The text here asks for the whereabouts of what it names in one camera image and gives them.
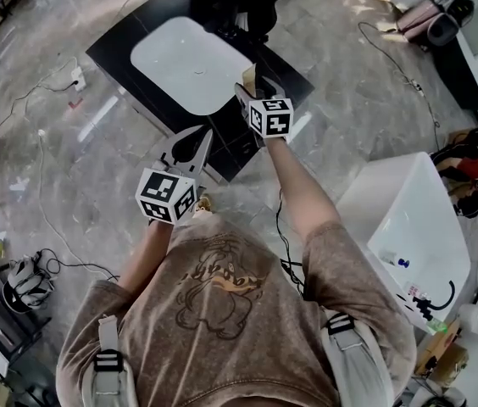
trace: marble floor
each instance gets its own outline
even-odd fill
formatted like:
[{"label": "marble floor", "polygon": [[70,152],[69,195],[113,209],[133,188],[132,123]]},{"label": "marble floor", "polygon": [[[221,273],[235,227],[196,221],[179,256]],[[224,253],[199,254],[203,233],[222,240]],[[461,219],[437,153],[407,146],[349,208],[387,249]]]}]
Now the marble floor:
[{"label": "marble floor", "polygon": [[[0,122],[15,98],[53,71],[64,67],[43,83],[53,89],[68,86],[74,58],[87,82],[81,93],[36,89],[15,104],[13,116],[0,129],[0,238],[7,240],[8,257],[52,248],[62,261],[77,262],[46,223],[41,208],[79,258],[114,272],[142,233],[147,222],[134,191],[164,135],[115,91],[85,51],[145,1],[20,0],[13,16],[1,25]],[[315,86],[297,111],[310,113],[312,120],[292,148],[334,200],[366,162],[434,150],[433,125],[423,99],[357,27],[360,20],[392,20],[387,3],[280,0],[277,12],[269,47]],[[384,41],[375,31],[368,34],[424,87],[441,123],[440,143],[450,131],[475,125],[442,84],[429,54],[406,43]],[[284,255],[275,229],[279,187],[265,151],[230,184],[205,181],[218,211],[251,226]],[[292,257],[298,260],[301,249],[286,223],[286,212],[283,220]],[[462,223],[477,263],[478,218]],[[49,367],[89,283],[98,277],[81,268],[64,269],[58,277],[45,310],[53,321],[36,347]]]}]

